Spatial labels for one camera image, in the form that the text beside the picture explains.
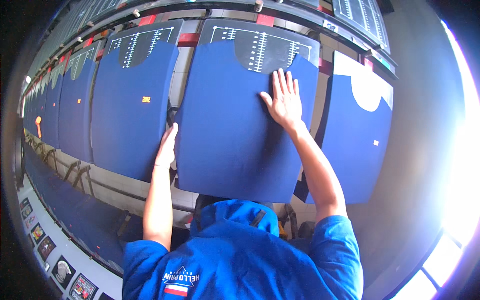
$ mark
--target wrist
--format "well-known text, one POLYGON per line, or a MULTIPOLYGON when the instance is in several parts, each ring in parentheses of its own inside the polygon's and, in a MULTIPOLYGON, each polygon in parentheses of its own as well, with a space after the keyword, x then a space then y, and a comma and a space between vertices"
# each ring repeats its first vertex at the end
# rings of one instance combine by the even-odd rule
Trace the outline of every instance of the wrist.
POLYGON ((302 120, 284 126, 284 129, 292 139, 303 134, 305 131, 308 132, 307 125, 305 125, 305 122, 302 120))
POLYGON ((154 164, 153 171, 156 171, 156 170, 170 170, 170 165, 164 166, 162 164, 154 164))

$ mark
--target red bracket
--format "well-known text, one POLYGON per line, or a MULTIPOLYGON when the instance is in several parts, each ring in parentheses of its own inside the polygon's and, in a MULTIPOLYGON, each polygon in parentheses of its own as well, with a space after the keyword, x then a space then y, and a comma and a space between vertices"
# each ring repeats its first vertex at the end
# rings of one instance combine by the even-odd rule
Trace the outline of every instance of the red bracket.
POLYGON ((329 10, 329 9, 321 6, 321 5, 319 5, 319 6, 317 7, 317 10, 333 16, 333 11, 331 11, 331 10, 329 10))
POLYGON ((96 55, 96 60, 95 61, 100 60, 100 58, 103 56, 104 51, 105 51, 105 49, 101 49, 101 50, 98 51, 98 54, 96 55))
POLYGON ((92 42, 93 42, 93 36, 91 36, 87 40, 85 40, 84 48, 90 46, 92 44, 92 42))
POLYGON ((275 18, 264 14, 258 14, 257 24, 273 27, 275 18))
POLYGON ((178 47, 196 47, 200 39, 199 33, 182 33, 180 34, 178 47))
POLYGON ((373 62, 371 62, 368 58, 363 58, 363 65, 373 72, 373 62))
POLYGON ((318 59, 318 72, 333 75, 333 64, 328 60, 318 59))
POLYGON ((155 19, 156 19, 156 14, 152 14, 151 16, 143 17, 142 19, 140 19, 140 23, 138 24, 138 26, 152 24, 153 22, 155 22, 155 19))

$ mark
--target bright light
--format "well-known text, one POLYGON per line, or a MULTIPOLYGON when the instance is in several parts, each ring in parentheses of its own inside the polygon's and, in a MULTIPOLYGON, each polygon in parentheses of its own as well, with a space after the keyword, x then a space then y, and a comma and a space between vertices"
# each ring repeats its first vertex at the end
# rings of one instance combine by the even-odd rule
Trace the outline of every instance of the bright light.
POLYGON ((392 300, 429 300, 437 289, 421 270, 392 298, 392 300))
POLYGON ((460 256, 462 250, 449 237, 443 235, 423 267, 442 287, 455 269, 460 256))
POLYGON ((442 25, 460 69, 465 97, 465 119, 459 121, 456 129, 443 227, 465 246, 480 217, 480 103, 462 50, 443 21, 442 25))

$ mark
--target orange handle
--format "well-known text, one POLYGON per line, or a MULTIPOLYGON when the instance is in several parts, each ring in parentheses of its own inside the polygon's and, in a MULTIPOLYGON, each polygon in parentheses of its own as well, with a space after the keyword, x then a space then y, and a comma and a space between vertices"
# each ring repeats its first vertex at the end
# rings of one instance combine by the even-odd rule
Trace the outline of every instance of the orange handle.
POLYGON ((38 137, 41 138, 42 137, 42 132, 40 131, 40 122, 42 121, 42 118, 40 116, 38 116, 36 119, 35 119, 35 124, 36 124, 36 129, 38 130, 38 137))

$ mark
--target man's left hand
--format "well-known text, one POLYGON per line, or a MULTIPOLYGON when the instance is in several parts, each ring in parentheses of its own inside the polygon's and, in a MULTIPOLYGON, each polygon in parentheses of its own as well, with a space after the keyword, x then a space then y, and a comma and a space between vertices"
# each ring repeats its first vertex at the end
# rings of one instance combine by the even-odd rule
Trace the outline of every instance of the man's left hand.
POLYGON ((173 126, 170 127, 162 137, 162 142, 160 144, 160 149, 155 158, 155 165, 159 167, 170 168, 170 164, 175 159, 175 154, 173 152, 173 147, 175 146, 175 136, 179 131, 179 125, 173 123, 173 126))

